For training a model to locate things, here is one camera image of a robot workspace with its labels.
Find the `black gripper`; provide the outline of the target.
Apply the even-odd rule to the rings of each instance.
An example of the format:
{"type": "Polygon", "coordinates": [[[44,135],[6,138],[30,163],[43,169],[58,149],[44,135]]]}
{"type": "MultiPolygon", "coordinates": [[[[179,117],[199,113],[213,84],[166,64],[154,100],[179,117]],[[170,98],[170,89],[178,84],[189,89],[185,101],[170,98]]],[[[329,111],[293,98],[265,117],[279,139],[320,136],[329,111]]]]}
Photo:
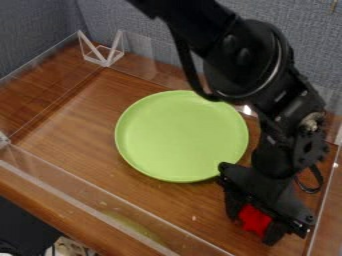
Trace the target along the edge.
{"type": "Polygon", "coordinates": [[[262,242],[274,246],[286,234],[305,238],[316,225],[316,216],[296,194],[294,185],[308,194],[318,192],[306,186],[298,176],[274,179],[251,167],[222,162],[218,166],[218,183],[225,191],[226,213],[231,220],[246,204],[273,218],[262,242]]]}

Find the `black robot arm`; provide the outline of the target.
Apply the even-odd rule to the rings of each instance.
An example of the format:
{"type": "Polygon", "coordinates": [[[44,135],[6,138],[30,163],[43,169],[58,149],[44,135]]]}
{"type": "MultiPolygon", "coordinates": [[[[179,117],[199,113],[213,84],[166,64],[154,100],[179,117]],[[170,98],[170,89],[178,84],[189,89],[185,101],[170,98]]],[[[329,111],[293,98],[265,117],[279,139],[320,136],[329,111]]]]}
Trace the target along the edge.
{"type": "Polygon", "coordinates": [[[193,90],[210,101],[246,104],[261,127],[250,166],[219,164],[226,213],[274,245],[306,236],[317,223],[296,193],[320,192],[300,180],[329,152],[325,102],[294,63],[294,51],[270,23],[242,18],[217,0],[129,0],[171,32],[193,90]]]}

